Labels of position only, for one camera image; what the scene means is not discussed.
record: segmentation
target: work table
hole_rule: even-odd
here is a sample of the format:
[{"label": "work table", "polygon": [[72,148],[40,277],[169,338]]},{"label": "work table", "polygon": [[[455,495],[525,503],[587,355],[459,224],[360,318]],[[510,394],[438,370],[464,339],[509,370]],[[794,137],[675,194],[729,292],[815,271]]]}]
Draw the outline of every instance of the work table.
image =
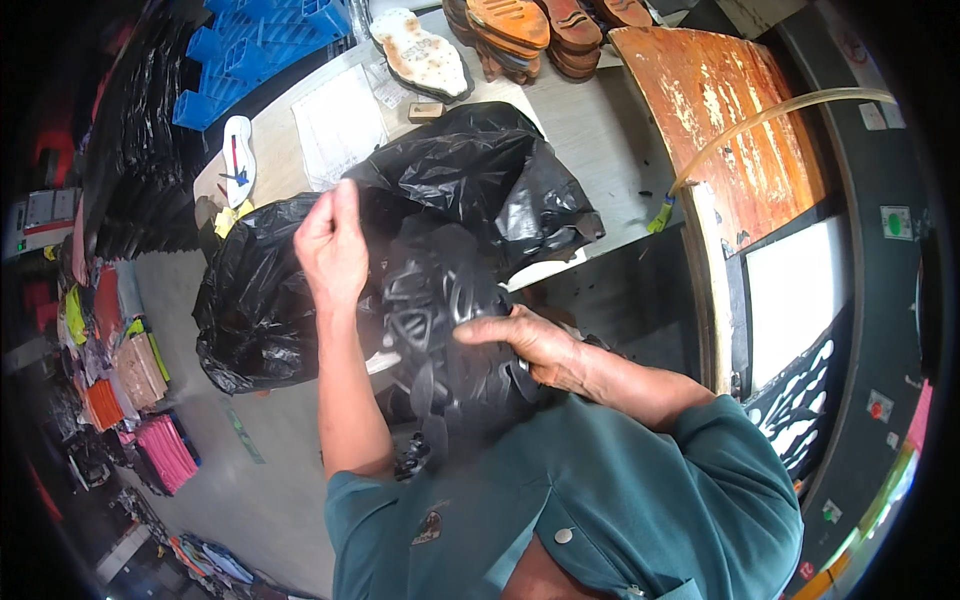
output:
[{"label": "work table", "polygon": [[[504,78],[488,83],[476,52],[450,32],[443,11],[423,15],[420,24],[424,30],[450,40],[463,56],[476,83],[467,103],[510,102],[530,116],[603,219],[606,236],[588,244],[566,263],[541,263],[517,274],[511,280],[511,289],[650,235],[646,227],[660,211],[673,181],[673,167],[660,132],[612,49],[604,48],[606,56],[600,63],[601,67],[612,66],[599,68],[585,82],[565,78],[543,57],[540,76],[533,84],[519,86]],[[310,191],[291,106],[351,67],[366,67],[380,60],[382,56],[371,41],[360,43],[290,87],[252,119],[251,148],[257,161],[254,206]],[[390,139],[416,127],[406,118],[410,103],[416,100],[417,95],[411,93],[395,108],[377,101]],[[225,163],[218,154],[197,176],[194,198],[208,196],[222,204],[225,199],[217,182],[223,184],[218,174],[224,172]],[[681,211],[674,210],[671,225],[682,220]]]}]

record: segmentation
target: pink sheet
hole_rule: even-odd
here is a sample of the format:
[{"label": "pink sheet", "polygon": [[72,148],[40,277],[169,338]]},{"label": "pink sheet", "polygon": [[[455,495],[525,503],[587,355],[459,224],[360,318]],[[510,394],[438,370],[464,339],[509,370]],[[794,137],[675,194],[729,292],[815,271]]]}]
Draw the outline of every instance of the pink sheet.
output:
[{"label": "pink sheet", "polygon": [[138,427],[136,442],[147,451],[160,481],[170,493],[177,493],[180,486],[197,472],[193,457],[168,415],[161,415]]}]

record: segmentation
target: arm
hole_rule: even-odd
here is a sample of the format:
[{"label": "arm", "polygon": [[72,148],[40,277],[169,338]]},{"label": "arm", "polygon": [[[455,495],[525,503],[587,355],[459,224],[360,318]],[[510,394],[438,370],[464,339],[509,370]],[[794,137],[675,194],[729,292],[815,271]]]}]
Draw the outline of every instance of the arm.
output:
[{"label": "arm", "polygon": [[507,342],[530,363],[530,374],[539,383],[609,406],[653,431],[670,433],[680,413],[715,398],[686,375],[643,367],[578,342],[519,304],[508,317],[487,317],[460,325],[454,337],[464,344]]},{"label": "arm", "polygon": [[294,248],[317,306],[320,347],[317,421],[324,473],[382,476],[393,440],[373,398],[356,328],[356,303],[367,281],[356,184],[323,194],[294,235]]}]

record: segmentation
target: wrist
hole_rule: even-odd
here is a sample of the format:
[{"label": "wrist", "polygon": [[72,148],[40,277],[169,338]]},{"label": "wrist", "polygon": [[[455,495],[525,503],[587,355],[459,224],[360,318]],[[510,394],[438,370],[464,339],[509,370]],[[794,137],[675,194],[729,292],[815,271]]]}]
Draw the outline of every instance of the wrist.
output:
[{"label": "wrist", "polygon": [[357,325],[356,305],[325,306],[317,309],[317,332],[319,335],[341,331],[355,331]]},{"label": "wrist", "polygon": [[574,341],[569,360],[558,365],[556,381],[553,387],[566,390],[580,396],[587,396],[587,379],[590,363],[589,344]]}]

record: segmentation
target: shirt button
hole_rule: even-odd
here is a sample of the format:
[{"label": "shirt button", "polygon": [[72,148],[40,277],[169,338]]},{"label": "shirt button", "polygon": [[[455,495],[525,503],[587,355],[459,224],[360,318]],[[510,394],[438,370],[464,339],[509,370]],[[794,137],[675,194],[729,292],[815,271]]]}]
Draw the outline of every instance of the shirt button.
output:
[{"label": "shirt button", "polygon": [[573,532],[566,527],[557,530],[557,533],[553,535],[553,541],[556,543],[567,543],[570,540],[573,540]]}]

